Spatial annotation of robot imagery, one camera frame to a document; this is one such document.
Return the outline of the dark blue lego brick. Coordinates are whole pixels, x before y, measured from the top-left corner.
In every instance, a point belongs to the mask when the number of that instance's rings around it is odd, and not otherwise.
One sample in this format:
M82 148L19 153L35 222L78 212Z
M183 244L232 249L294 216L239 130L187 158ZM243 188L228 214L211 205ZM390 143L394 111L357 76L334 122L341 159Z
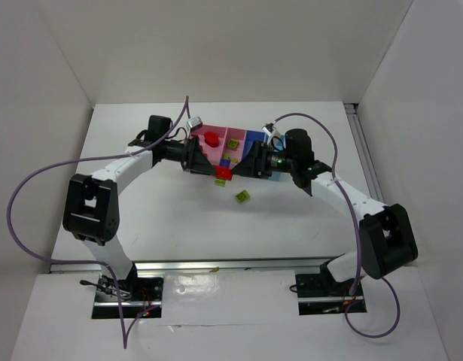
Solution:
M221 158L219 162L219 166L224 168L233 168L236 164L236 158Z

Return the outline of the large red lego brick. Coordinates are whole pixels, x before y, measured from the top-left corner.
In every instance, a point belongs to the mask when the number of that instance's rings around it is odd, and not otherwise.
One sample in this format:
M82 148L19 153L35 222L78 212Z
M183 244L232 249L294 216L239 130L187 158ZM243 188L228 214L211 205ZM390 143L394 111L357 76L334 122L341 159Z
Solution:
M231 181L233 174L229 168L214 165L215 177L220 180Z

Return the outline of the green lego plate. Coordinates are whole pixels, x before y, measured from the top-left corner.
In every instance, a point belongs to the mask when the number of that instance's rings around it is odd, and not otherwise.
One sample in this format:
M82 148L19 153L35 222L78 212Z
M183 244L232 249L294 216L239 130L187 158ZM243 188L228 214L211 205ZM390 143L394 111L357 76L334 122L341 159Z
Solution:
M224 187L226 185L226 181L217 179L217 180L215 180L215 185L220 186L220 187Z

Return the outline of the green lego brick with studs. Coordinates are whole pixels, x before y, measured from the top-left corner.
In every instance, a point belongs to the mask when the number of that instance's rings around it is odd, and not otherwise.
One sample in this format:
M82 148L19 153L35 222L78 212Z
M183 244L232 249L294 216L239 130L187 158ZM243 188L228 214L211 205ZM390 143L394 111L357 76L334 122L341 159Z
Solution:
M237 139L231 138L227 143L227 149L236 150L239 146L239 141Z

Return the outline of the small green lego brick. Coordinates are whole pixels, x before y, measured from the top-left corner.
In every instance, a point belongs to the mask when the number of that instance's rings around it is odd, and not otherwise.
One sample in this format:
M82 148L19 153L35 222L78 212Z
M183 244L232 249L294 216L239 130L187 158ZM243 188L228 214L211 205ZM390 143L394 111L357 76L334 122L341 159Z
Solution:
M244 202L247 202L250 199L250 195L246 190L241 191L240 193L235 195L235 200L239 203L242 204Z

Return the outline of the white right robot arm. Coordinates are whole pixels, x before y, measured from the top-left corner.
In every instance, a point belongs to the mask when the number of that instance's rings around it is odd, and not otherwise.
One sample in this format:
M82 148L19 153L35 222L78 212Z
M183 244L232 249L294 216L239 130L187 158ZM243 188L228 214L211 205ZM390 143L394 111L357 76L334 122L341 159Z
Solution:
M358 191L329 166L315 158L312 140L303 129L285 134L285 146L274 150L271 143L255 141L246 156L231 170L241 177L271 177L288 173L307 195L330 205L354 227L356 249L321 265L328 282L352 281L355 292L361 277L380 279L414 261L418 248L407 210L386 205Z

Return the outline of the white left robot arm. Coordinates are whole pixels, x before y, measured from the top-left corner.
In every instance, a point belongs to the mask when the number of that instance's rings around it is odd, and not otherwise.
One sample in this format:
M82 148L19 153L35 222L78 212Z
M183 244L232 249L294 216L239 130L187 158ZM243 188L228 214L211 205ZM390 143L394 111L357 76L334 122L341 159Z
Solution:
M84 243L102 267L108 282L115 276L125 293L138 286L137 269L117 237L119 195L158 162L178 162L184 171L214 175L214 166L201 151L198 138L181 143L164 138L172 128L168 117L152 115L147 129L128 144L129 156L119 158L90 175L75 174L69 181L63 228Z

